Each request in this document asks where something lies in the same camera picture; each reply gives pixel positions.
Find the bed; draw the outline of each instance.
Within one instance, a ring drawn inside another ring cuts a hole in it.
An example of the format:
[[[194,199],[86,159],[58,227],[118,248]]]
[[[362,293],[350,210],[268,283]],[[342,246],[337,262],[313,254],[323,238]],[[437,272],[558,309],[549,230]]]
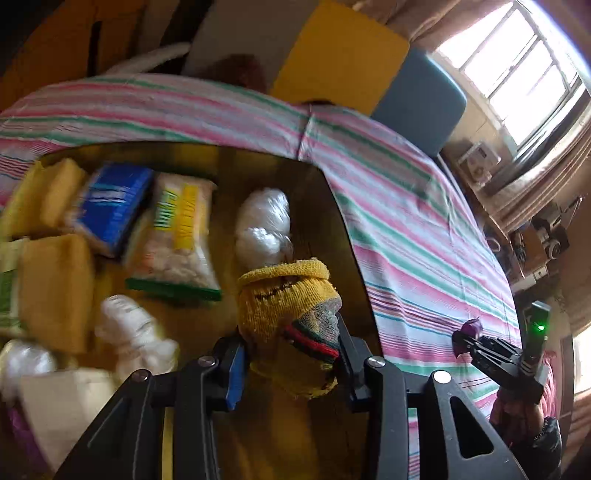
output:
[[[345,219],[384,357],[423,375],[449,371],[490,413],[498,386],[454,357],[451,334],[480,317],[485,334],[519,345],[511,291],[465,199],[419,149],[345,108],[293,106],[188,77],[94,77],[47,86],[0,114],[0,205],[39,156],[127,140],[229,145],[318,165]],[[410,438],[414,478],[412,419]]]

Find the white appliance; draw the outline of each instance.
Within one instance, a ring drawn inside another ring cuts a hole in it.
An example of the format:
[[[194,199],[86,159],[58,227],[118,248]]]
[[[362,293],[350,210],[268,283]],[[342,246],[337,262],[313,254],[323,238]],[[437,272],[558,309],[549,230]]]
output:
[[[491,170],[501,161],[497,153],[485,142],[477,142],[458,161],[464,162],[472,179],[481,187],[491,178]]]

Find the metal screw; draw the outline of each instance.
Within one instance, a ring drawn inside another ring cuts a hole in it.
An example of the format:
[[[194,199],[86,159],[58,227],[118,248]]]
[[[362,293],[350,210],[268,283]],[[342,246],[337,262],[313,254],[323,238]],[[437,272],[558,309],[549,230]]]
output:
[[[212,357],[211,355],[203,355],[199,357],[197,363],[200,367],[213,367],[216,364],[216,361],[215,357]]]
[[[452,376],[449,374],[449,372],[446,372],[445,370],[437,370],[433,374],[433,380],[435,380],[437,383],[445,384],[452,381]]]
[[[142,368],[140,370],[136,370],[135,372],[133,372],[131,374],[131,380],[133,380],[134,382],[145,382],[148,377],[150,376],[150,372],[148,372],[146,369]]]
[[[380,356],[374,355],[367,359],[367,363],[372,368],[382,368],[386,364],[386,360]]]

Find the blue package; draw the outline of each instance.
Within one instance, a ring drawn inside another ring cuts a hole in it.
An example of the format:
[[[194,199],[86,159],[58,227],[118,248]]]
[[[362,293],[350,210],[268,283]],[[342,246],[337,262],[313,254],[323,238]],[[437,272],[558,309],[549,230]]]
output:
[[[107,163],[80,198],[75,231],[106,257],[115,257],[150,185],[154,172],[130,163]]]

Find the window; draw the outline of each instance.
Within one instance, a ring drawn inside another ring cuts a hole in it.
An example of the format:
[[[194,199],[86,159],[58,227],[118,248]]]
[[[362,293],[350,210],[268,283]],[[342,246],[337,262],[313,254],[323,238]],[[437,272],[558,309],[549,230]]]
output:
[[[591,327],[587,327],[573,339],[574,393],[591,388]]]
[[[577,72],[561,41],[559,32],[510,2],[438,52],[473,83],[520,146],[574,91]]]

